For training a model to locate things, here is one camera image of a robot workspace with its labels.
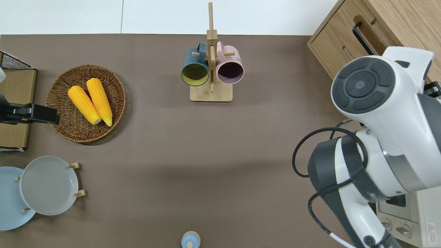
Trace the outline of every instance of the white wall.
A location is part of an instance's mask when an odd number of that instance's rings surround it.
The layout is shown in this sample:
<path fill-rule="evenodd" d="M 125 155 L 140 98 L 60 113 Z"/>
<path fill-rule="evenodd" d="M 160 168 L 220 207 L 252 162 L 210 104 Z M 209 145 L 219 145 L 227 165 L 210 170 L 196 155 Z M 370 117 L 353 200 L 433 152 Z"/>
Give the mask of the white wall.
<path fill-rule="evenodd" d="M 205 34 L 210 0 L 0 0 L 0 34 Z M 337 0 L 211 0 L 218 34 L 311 35 Z"/>

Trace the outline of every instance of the corn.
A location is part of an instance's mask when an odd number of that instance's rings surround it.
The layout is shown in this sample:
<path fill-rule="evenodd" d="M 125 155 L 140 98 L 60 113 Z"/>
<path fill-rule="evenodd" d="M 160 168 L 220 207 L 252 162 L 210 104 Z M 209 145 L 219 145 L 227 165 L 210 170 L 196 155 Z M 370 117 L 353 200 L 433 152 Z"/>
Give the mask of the corn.
<path fill-rule="evenodd" d="M 95 109 L 95 106 L 80 86 L 72 86 L 67 91 L 67 94 L 75 106 L 77 106 L 81 114 L 83 114 L 92 125 L 96 125 L 101 121 L 100 115 Z"/>
<path fill-rule="evenodd" d="M 91 78 L 87 81 L 87 89 L 101 119 L 110 127 L 112 125 L 112 110 L 101 81 Z"/>

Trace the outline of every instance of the black cable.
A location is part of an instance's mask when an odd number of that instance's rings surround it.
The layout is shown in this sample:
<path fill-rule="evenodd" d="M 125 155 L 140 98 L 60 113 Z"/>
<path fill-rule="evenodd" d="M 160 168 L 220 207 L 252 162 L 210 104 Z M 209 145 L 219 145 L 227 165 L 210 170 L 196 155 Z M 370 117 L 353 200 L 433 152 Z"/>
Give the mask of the black cable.
<path fill-rule="evenodd" d="M 344 128 L 336 128 L 336 127 L 331 127 L 331 128 L 320 128 L 317 129 L 315 131 L 310 132 L 308 135 L 306 135 L 295 147 L 294 152 L 292 154 L 292 168 L 294 170 L 294 172 L 299 175 L 300 177 L 309 177 L 309 175 L 304 175 L 302 173 L 300 173 L 295 165 L 295 157 L 297 156 L 297 152 L 299 151 L 300 147 L 303 145 L 303 143 L 305 143 L 305 141 L 307 139 L 309 139 L 311 136 L 317 134 L 317 133 L 321 133 L 321 132 L 326 132 L 326 131 L 334 131 L 334 132 L 342 132 L 347 134 L 348 136 L 350 136 L 351 138 L 355 139 L 355 141 L 360 145 L 362 154 L 363 154 L 363 167 L 366 168 L 367 166 L 367 151 L 366 151 L 366 147 L 364 146 L 363 142 L 360 140 L 359 137 L 357 137 L 354 133 L 352 133 L 351 131 L 344 129 Z"/>
<path fill-rule="evenodd" d="M 309 201 L 308 201 L 309 214 L 311 215 L 312 219 L 317 223 L 317 225 L 320 226 L 320 228 L 322 228 L 327 234 L 331 234 L 331 231 L 329 229 L 327 229 L 325 227 L 325 225 L 323 225 L 323 223 L 321 221 L 319 221 L 318 218 L 315 216 L 314 212 L 312 211 L 312 201 L 314 201 L 314 199 L 316 199 L 319 196 L 324 196 L 324 195 L 329 194 L 335 190 L 338 190 L 339 188 L 346 186 L 346 185 L 350 184 L 351 182 L 352 182 L 352 180 L 348 179 L 348 180 L 344 181 L 343 183 L 334 185 L 334 186 L 329 187 L 325 190 L 317 192 L 317 193 L 313 194 L 311 196 L 311 198 L 309 198 Z"/>
<path fill-rule="evenodd" d="M 344 124 L 344 122 L 340 122 L 339 124 L 337 124 L 335 127 L 336 128 L 339 128 L 341 125 L 343 125 Z M 333 137 L 334 137 L 334 134 L 335 134 L 335 131 L 332 131 L 331 132 L 331 135 L 329 136 L 329 139 L 332 139 Z"/>

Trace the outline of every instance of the brown table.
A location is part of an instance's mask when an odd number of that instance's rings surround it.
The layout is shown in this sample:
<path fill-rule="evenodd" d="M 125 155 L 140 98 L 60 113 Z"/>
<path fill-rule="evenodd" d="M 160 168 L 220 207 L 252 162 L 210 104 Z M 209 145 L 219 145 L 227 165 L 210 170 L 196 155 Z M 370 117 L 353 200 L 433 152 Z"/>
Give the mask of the brown table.
<path fill-rule="evenodd" d="M 309 36 L 219 35 L 238 48 L 245 67 L 230 103 L 192 102 L 180 78 L 185 50 L 205 39 L 1 36 L 1 50 L 38 70 L 34 103 L 44 105 L 57 76 L 81 64 L 114 71 L 128 100 L 117 129 L 94 145 L 32 124 L 26 151 L 0 153 L 0 166 L 25 168 L 43 155 L 80 162 L 87 190 L 60 215 L 36 214 L 0 232 L 0 247 L 177 248 L 189 230 L 201 235 L 201 248 L 340 247 L 309 216 L 306 204 L 315 191 L 291 166 L 304 135 L 344 119 L 332 105 L 329 76 L 306 45 Z M 313 137 L 300 150 L 301 171 L 328 136 Z M 321 199 L 314 209 L 348 238 Z"/>

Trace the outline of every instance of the wicker basket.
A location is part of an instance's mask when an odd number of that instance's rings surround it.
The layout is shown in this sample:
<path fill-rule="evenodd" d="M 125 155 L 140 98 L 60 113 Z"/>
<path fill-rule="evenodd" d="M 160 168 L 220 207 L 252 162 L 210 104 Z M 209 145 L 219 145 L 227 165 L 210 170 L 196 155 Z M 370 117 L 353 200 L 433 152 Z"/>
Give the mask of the wicker basket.
<path fill-rule="evenodd" d="M 67 95 L 67 91 L 74 85 L 79 85 L 89 95 L 86 82 L 91 78 L 98 78 L 103 84 L 112 110 L 111 127 L 103 121 L 92 125 Z M 55 80 L 46 98 L 46 105 L 57 109 L 60 115 L 60 123 L 52 125 L 57 134 L 70 141 L 88 143 L 103 138 L 115 129 L 126 107 L 126 92 L 121 80 L 111 70 L 85 64 L 67 70 Z"/>

